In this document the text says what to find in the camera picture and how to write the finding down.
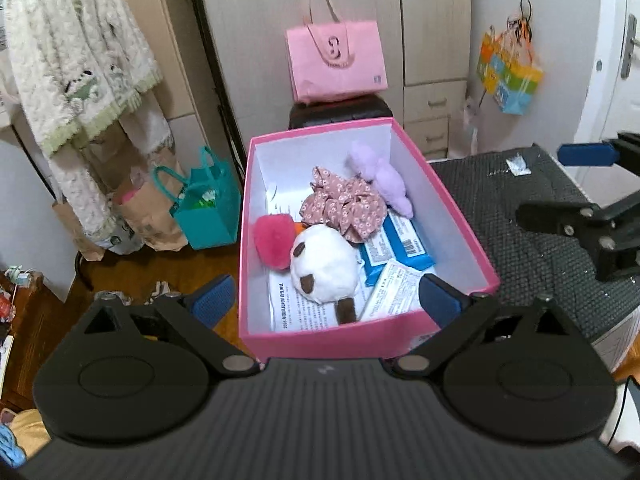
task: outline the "yellow cloth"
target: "yellow cloth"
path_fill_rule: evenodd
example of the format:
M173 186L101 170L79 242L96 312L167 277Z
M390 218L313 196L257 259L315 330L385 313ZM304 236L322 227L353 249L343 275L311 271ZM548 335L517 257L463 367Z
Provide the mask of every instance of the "yellow cloth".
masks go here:
M27 455L27 460L51 440L38 410L25 410L18 413L9 423L9 429L15 435L18 446Z

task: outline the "white fluffy jacket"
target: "white fluffy jacket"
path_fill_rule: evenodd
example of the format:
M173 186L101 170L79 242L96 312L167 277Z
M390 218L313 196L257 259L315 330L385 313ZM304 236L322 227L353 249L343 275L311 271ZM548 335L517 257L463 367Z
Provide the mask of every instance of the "white fluffy jacket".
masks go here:
M83 146L161 79L124 0L4 0L20 99L46 155Z

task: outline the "pink plush ball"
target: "pink plush ball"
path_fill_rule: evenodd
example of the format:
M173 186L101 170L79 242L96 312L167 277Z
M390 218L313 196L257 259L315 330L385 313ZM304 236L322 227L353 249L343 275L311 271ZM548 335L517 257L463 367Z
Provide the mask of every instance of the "pink plush ball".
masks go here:
M255 248L262 262L270 269L284 270L289 267L295 239L296 226L291 215L265 215L255 221Z

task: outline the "white plush toy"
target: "white plush toy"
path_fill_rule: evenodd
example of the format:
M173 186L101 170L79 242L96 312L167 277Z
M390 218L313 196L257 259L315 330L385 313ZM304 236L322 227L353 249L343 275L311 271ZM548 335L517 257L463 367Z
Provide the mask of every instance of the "white plush toy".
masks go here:
M293 242L290 270L293 285L305 298L319 304L335 302L340 324L356 321L358 263L338 231L322 224L302 231Z

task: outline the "pink shoebox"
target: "pink shoebox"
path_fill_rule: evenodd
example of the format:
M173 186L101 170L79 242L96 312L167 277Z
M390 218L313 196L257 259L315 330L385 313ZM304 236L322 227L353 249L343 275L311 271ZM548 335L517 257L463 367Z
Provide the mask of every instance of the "pink shoebox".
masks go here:
M387 157L406 183L415 222L437 275L458 290L494 292L499 280L474 232L435 171L392 118L349 121L254 137L242 205L239 335L258 359L391 358L405 354L437 325L423 310L304 332L274 332L270 271L254 245L255 220L270 212L269 194L311 193L312 168L348 177L346 158L354 140Z

